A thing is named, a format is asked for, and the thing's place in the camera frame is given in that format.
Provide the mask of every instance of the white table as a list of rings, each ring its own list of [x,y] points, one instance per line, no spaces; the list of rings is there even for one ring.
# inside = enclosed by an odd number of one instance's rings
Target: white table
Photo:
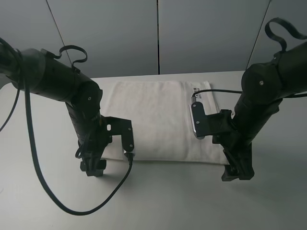
[[[240,90],[243,72],[152,75],[94,79],[108,94],[113,81],[209,81]],[[0,123],[16,90],[0,90]],[[307,98],[286,99],[253,142],[255,177],[222,182],[224,167],[200,163],[134,162],[111,201],[85,217],[61,211],[36,177],[30,153],[23,93],[0,133],[0,229],[288,230],[306,229]],[[126,162],[108,161],[102,178],[87,177],[64,103],[31,95],[36,146],[45,179],[74,210],[100,204],[122,179]],[[219,108],[232,109],[239,95],[214,93]]]

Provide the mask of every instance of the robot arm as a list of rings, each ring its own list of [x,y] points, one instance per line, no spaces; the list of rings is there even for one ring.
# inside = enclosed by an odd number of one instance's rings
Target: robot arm
[[[298,39],[307,39],[287,21],[275,18],[270,22],[281,24]],[[250,180],[254,176],[252,140],[268,119],[279,111],[283,98],[301,97],[295,94],[307,91],[307,42],[286,52],[286,42],[271,32],[270,22],[265,27],[266,33],[282,45],[282,51],[276,53],[272,61],[251,65],[245,71],[234,117],[231,117],[230,110],[206,115],[202,104],[192,97],[190,109],[195,136],[212,135],[213,143],[224,148],[229,165],[225,165],[223,181]]]
[[[77,46],[64,46],[66,49],[78,49],[86,58],[86,52]],[[103,91],[96,82],[82,74],[73,65],[68,67],[46,50],[28,49],[18,51],[20,58],[27,66],[27,83],[31,93],[56,101],[65,102],[72,124],[78,137],[79,148],[75,157],[81,158],[80,169],[88,176],[102,176],[106,160],[101,160],[105,147],[112,142],[113,135],[122,135],[122,146],[125,156],[133,152],[133,133],[130,120],[104,117],[100,114],[100,101]],[[0,45],[0,73],[7,75],[16,88],[19,84],[21,70],[13,55]]]

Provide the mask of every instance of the white cloth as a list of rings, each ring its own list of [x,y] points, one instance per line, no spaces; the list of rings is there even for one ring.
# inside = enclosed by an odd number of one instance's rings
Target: white cloth
[[[102,114],[132,121],[135,160],[227,164],[222,147],[212,144],[212,136],[198,140],[193,134],[189,105],[193,92],[202,89],[210,89],[207,81],[118,81]],[[211,92],[197,100],[206,114],[217,112]],[[120,137],[113,137],[102,157],[123,159]]]

